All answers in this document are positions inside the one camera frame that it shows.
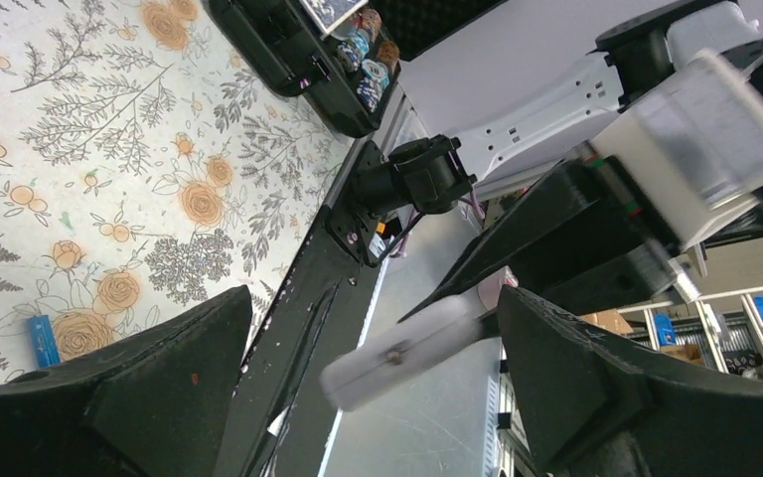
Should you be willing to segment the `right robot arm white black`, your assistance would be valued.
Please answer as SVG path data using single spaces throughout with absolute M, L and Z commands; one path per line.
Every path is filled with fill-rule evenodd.
M 501 181 L 529 187 L 407 328 L 471 325 L 466 293 L 504 271 L 576 315 L 676 290 L 682 253 L 763 215 L 763 34 L 734 1 L 662 6 L 503 111 L 396 148 L 355 190 L 373 213 L 425 216 Z

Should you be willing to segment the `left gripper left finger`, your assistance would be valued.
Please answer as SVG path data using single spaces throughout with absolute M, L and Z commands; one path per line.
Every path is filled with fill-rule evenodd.
M 0 385 L 0 476 L 210 476 L 248 337 L 235 287 Z

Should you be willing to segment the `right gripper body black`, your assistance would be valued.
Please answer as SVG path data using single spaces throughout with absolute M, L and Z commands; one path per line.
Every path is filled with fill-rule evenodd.
M 547 171 L 473 238 L 436 289 L 406 313 L 477 286 L 504 267 L 518 286 L 575 314 L 699 295 L 686 247 L 615 156 Z

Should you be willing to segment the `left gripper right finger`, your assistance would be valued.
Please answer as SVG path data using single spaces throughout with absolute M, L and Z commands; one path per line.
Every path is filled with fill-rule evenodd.
M 503 288 L 496 315 L 540 470 L 763 476 L 763 381 L 656 352 L 519 288 Z

